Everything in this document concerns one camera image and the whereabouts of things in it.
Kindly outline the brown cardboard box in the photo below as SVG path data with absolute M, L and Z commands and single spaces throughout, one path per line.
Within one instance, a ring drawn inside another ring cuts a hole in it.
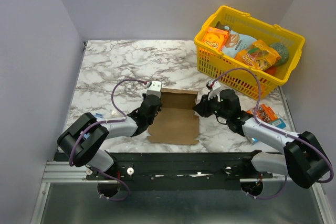
M 148 128 L 148 141 L 173 145 L 196 145 L 200 133 L 199 117 L 193 107 L 198 92 L 163 88 L 161 112 Z

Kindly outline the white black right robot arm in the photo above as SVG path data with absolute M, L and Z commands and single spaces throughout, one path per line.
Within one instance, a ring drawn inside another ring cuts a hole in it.
M 193 110 L 204 118 L 223 118 L 232 132 L 255 138 L 279 151 L 278 155 L 259 152 L 243 162 L 241 171 L 246 177 L 255 177 L 259 172 L 282 174 L 302 188 L 334 178 L 331 162 L 312 133 L 288 132 L 260 121 L 241 109 L 233 90 L 223 90 L 214 97 L 203 95 Z

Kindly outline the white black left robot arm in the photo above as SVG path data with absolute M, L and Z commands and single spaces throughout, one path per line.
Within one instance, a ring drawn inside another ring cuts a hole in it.
M 153 124 L 161 106 L 160 96 L 149 94 L 140 107 L 124 119 L 98 121 L 91 113 L 84 113 L 62 133 L 57 144 L 71 166 L 97 168 L 104 179 L 112 179 L 116 175 L 116 166 L 112 156 L 100 149 L 102 143 L 110 138 L 142 134 Z

